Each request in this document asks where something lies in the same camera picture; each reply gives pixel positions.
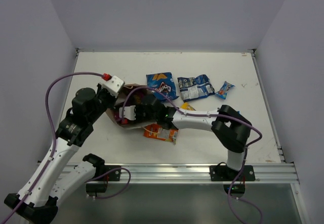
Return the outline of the small blue M&M pack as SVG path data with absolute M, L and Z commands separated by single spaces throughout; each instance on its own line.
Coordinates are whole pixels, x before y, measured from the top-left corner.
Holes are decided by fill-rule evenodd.
M 227 97 L 228 91 L 233 87 L 235 87 L 234 84 L 231 84 L 231 83 L 229 83 L 227 81 L 224 81 L 221 88 L 217 92 L 215 92 L 215 95 L 218 96 L 220 99 L 225 100 L 226 97 Z

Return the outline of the brown paper bag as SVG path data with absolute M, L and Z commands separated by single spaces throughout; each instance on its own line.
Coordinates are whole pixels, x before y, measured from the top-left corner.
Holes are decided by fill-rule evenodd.
M 146 127 L 146 126 L 156 122 L 156 121 L 155 122 L 152 122 L 152 121 L 141 122 L 141 121 L 135 120 L 135 121 L 127 121 L 126 123 L 121 123 L 121 121 L 120 121 L 119 113 L 118 113 L 119 108 L 121 108 L 123 106 L 123 103 L 129 94 L 132 94 L 133 92 L 135 92 L 136 90 L 139 90 L 141 88 L 147 90 L 146 96 L 151 94 L 151 91 L 149 89 L 147 89 L 145 85 L 126 84 L 123 87 L 123 89 L 120 91 L 120 93 L 117 97 L 115 108 L 106 110 L 106 115 L 110 118 L 110 120 L 114 124 L 120 126 L 121 128 L 124 128 L 124 129 L 136 129 L 136 128 Z

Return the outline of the orange snack bag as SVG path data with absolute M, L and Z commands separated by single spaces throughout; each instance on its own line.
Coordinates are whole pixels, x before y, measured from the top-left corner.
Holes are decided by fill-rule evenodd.
M 143 136 L 150 139 L 160 140 L 176 144 L 178 130 L 177 129 L 164 129 L 158 124 L 151 124 L 143 127 Z

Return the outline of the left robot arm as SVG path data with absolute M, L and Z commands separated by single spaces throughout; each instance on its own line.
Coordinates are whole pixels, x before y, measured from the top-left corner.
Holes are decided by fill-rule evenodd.
M 122 82 L 113 80 L 78 90 L 54 135 L 54 141 L 41 164 L 25 186 L 5 198 L 5 204 L 30 223 L 51 223 L 59 206 L 85 181 L 104 177 L 104 160 L 89 154 L 64 178 L 61 172 L 71 157 L 93 132 L 96 120 L 114 107 Z

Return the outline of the purple snack bag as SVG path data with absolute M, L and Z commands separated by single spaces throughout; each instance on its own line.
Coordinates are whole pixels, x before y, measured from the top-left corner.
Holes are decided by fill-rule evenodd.
M 129 99 L 126 102 L 126 106 L 131 106 L 131 105 L 139 105 L 142 103 L 142 99 L 146 96 L 147 90 L 146 89 L 139 89 L 136 90 L 131 94 Z

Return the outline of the yellow M&M pack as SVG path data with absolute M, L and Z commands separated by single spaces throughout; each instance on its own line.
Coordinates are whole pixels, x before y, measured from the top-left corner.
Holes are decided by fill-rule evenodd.
M 195 111 L 195 109 L 188 102 L 183 103 L 180 109 Z

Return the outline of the blue Doritos bag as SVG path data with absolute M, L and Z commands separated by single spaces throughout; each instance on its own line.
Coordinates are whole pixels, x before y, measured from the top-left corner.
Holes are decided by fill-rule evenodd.
M 172 101 L 178 99 L 171 72 L 147 74 L 146 80 L 148 87 L 156 89 Z

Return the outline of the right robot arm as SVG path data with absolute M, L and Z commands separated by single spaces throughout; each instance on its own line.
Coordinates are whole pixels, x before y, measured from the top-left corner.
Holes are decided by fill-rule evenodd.
M 242 166 L 252 124 L 232 107 L 222 105 L 216 111 L 188 111 L 165 106 L 154 95 L 147 95 L 134 111 L 136 121 L 153 121 L 164 129 L 198 129 L 213 132 L 227 149 L 227 177 L 236 180 L 243 175 Z

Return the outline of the blue white cookie bag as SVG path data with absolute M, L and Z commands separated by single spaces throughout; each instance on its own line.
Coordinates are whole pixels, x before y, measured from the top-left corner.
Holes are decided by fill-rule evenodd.
M 177 80 L 183 102 L 204 99 L 215 94 L 210 79 L 205 74 L 198 77 L 178 77 Z

